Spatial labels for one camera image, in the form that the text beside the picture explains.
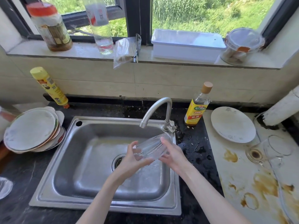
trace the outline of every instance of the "white pipe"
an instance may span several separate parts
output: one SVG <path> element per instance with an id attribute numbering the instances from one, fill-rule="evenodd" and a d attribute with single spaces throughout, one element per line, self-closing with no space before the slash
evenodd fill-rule
<path id="1" fill-rule="evenodd" d="M 263 114 L 267 126 L 274 126 L 299 111 L 299 86 L 291 90 L 284 98 Z"/>

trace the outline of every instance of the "hand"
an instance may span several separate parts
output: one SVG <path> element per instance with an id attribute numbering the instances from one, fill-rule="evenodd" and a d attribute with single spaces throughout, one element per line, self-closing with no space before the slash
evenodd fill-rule
<path id="1" fill-rule="evenodd" d="M 185 157 L 182 149 L 177 145 L 170 143 L 165 138 L 161 137 L 161 142 L 167 147 L 168 154 L 164 154 L 159 158 L 160 161 L 166 163 L 171 169 L 173 169 L 179 176 L 184 174 L 183 167 L 186 163 L 189 163 Z"/>
<path id="2" fill-rule="evenodd" d="M 136 149 L 133 149 L 133 146 L 137 145 L 138 141 L 134 141 L 128 145 L 128 150 L 126 156 L 122 159 L 121 163 L 111 174 L 116 177 L 116 181 L 119 185 L 123 184 L 123 182 L 136 173 L 141 167 L 146 165 L 150 165 L 154 159 L 153 158 L 145 158 L 141 160 L 136 160 L 134 156 L 134 152 Z"/>

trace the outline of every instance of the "yellow label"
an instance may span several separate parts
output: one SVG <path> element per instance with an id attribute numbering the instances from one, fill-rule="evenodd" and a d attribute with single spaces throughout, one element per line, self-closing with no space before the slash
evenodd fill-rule
<path id="1" fill-rule="evenodd" d="M 185 115 L 186 124 L 197 124 L 208 105 L 196 105 L 192 99 Z"/>
<path id="2" fill-rule="evenodd" d="M 66 105 L 68 103 L 67 97 L 48 74 L 45 78 L 37 81 L 58 105 Z"/>

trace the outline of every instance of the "yellow sauce bottle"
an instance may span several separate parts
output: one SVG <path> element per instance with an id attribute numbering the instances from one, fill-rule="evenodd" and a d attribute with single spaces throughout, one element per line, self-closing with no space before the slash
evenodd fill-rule
<path id="1" fill-rule="evenodd" d="M 62 105 L 64 108 L 70 107 L 68 98 L 43 67 L 32 68 L 30 73 L 58 105 Z"/>
<path id="2" fill-rule="evenodd" d="M 201 92 L 194 94 L 184 118 L 185 125 L 195 126 L 198 123 L 202 114 L 210 103 L 208 94 L 211 92 L 212 87 L 212 83 L 205 82 L 202 86 Z"/>

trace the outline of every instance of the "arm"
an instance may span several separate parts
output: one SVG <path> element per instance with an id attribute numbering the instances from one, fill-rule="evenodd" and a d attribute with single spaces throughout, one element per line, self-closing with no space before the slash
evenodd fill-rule
<path id="1" fill-rule="evenodd" d="M 128 145 L 125 158 L 114 170 L 114 172 L 109 175 L 91 205 L 86 209 L 76 224 L 104 223 L 110 208 L 111 201 L 118 187 L 141 167 L 149 165 L 154 161 L 151 158 L 142 159 L 140 161 L 136 160 L 134 157 L 133 146 L 137 143 L 138 142 L 135 141 Z"/>
<path id="2" fill-rule="evenodd" d="M 160 160 L 170 166 L 188 185 L 211 224 L 250 224 L 186 159 L 180 147 L 161 138 L 169 155 Z"/>

